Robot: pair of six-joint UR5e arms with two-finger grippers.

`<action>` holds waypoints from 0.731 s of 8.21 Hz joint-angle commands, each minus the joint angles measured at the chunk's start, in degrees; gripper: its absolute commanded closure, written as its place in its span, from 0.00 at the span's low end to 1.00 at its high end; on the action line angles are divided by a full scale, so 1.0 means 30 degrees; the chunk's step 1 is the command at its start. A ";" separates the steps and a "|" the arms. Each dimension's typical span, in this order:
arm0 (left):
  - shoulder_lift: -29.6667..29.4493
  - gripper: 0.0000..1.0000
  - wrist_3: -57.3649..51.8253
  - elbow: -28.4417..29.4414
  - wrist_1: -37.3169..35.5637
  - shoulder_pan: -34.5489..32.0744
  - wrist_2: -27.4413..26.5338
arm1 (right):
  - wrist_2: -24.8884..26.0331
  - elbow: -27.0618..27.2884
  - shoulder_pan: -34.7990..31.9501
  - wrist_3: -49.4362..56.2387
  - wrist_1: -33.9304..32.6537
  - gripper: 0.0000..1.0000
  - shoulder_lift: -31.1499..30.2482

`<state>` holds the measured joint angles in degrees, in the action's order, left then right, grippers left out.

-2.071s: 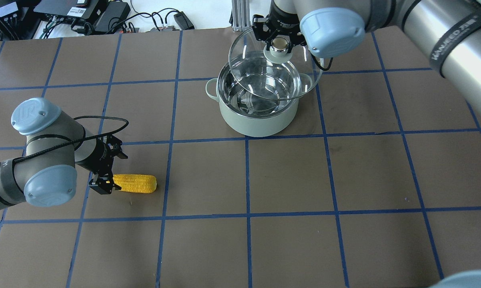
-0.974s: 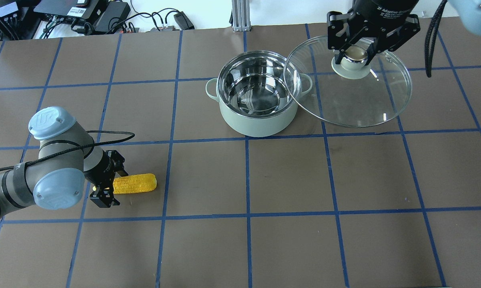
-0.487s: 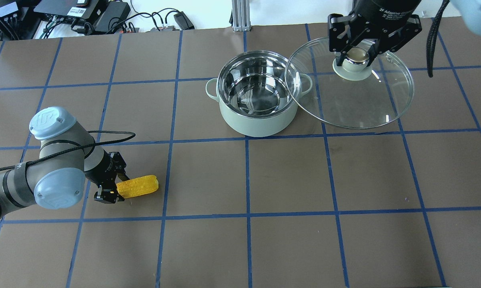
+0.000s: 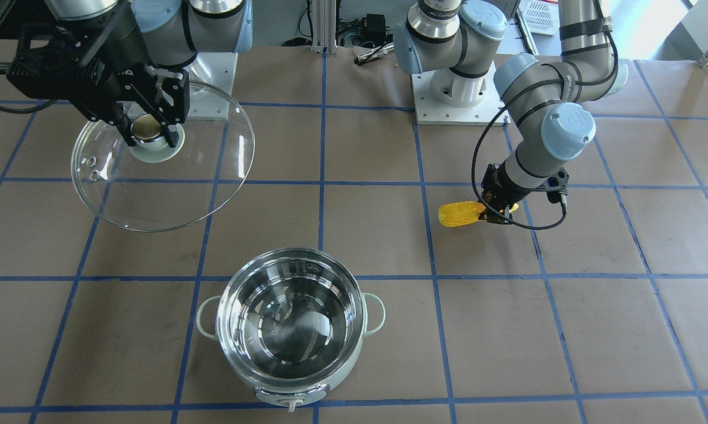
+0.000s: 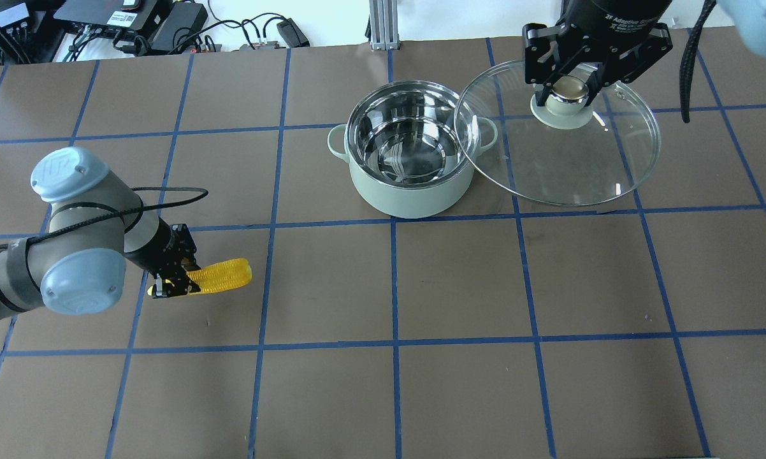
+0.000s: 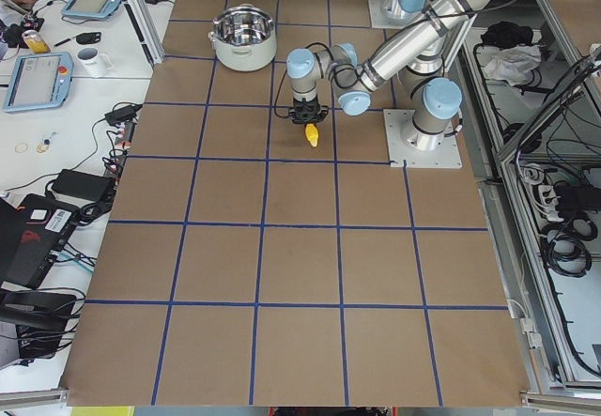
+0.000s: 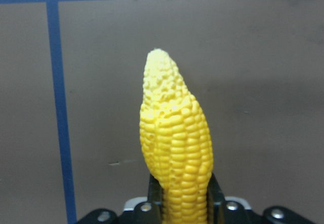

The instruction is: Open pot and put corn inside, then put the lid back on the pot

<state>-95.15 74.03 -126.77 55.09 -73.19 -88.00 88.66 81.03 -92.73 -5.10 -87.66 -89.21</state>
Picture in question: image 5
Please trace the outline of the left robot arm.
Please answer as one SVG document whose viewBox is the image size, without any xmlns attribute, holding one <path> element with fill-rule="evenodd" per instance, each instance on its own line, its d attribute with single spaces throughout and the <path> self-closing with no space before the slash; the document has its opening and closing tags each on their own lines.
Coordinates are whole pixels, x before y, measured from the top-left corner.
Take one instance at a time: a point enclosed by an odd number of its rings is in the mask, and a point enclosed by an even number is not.
<svg viewBox="0 0 766 459">
<path fill-rule="evenodd" d="M 166 223 L 88 149 L 53 151 L 30 181 L 51 207 L 48 232 L 0 246 L 0 321 L 42 307 L 65 316 L 106 311 L 122 297 L 129 263 L 153 276 L 156 298 L 201 291 L 188 227 Z"/>
</svg>

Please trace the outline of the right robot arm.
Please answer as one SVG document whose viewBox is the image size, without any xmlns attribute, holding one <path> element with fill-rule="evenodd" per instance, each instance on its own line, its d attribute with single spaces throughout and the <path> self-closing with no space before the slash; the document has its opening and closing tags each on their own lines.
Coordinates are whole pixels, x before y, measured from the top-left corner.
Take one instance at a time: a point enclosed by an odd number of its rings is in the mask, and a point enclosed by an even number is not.
<svg viewBox="0 0 766 459">
<path fill-rule="evenodd" d="M 552 26 L 523 27 L 524 79 L 542 106 L 556 82 L 580 64 L 596 69 L 587 79 L 587 104 L 605 87 L 633 82 L 672 50 L 661 21 L 669 1 L 566 1 Z M 678 71 L 681 110 L 691 103 L 691 82 L 705 23 L 715 8 L 726 12 L 745 46 L 766 58 L 766 1 L 705 1 L 691 28 Z"/>
</svg>

